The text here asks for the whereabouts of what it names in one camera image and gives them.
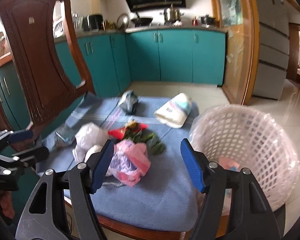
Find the red bottle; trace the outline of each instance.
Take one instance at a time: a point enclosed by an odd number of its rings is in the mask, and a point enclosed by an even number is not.
[[[193,26],[197,26],[197,25],[198,25],[198,20],[197,20],[196,17],[193,17],[192,25],[193,25]]]

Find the human hand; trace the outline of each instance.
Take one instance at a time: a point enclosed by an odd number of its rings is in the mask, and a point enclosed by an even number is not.
[[[0,190],[0,206],[2,207],[2,213],[7,217],[13,219],[15,212],[12,207],[12,199],[10,191]]]

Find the refrigerator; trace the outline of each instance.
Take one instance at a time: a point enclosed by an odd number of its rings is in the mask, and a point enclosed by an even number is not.
[[[280,99],[289,62],[289,22],[283,0],[257,0],[259,63],[253,95]]]

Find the kitchen countertop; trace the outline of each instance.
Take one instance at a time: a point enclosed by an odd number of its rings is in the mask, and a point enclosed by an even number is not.
[[[142,32],[142,31],[151,31],[151,30],[170,30],[170,29],[181,29],[181,30],[206,30],[220,33],[227,33],[227,30],[220,29],[218,27],[205,27],[205,26],[193,26],[193,25],[181,25],[181,26],[173,26],[173,25],[152,25],[152,26],[143,26],[143,27],[135,27],[126,29],[125,33],[134,33],[134,32]]]
[[[77,36],[77,39],[80,38],[86,38],[86,37],[92,37],[92,36],[100,36],[100,35],[110,35],[110,34],[124,34],[123,31],[118,30],[107,30],[107,31],[92,31],[92,32],[76,32],[75,35]],[[62,35],[60,37],[57,37],[54,39],[54,43],[60,43],[66,41],[66,35]]]
[[[5,65],[6,63],[8,63],[10,61],[12,61],[12,56],[9,52],[9,53],[3,55],[2,57],[0,57],[0,67]]]
[[[107,30],[107,31],[92,31],[92,32],[76,32],[77,39],[93,37],[99,35],[110,35],[110,34],[125,34],[125,33],[134,33],[134,32],[143,32],[143,31],[152,31],[152,30],[170,30],[170,29],[181,29],[181,30],[206,30],[220,33],[227,33],[227,30],[220,29],[217,27],[205,27],[205,26],[192,26],[192,25],[182,25],[182,26],[171,26],[171,25],[152,25],[152,26],[143,26],[143,27],[134,27],[128,28],[123,31],[118,30]],[[66,36],[62,35],[54,39],[55,43],[60,43],[66,41]],[[2,56],[0,58],[0,67],[12,60],[10,53]]]

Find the doorway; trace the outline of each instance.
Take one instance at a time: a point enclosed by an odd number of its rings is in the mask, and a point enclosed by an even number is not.
[[[300,88],[300,25],[289,23],[290,54],[287,69],[289,79],[298,89]]]

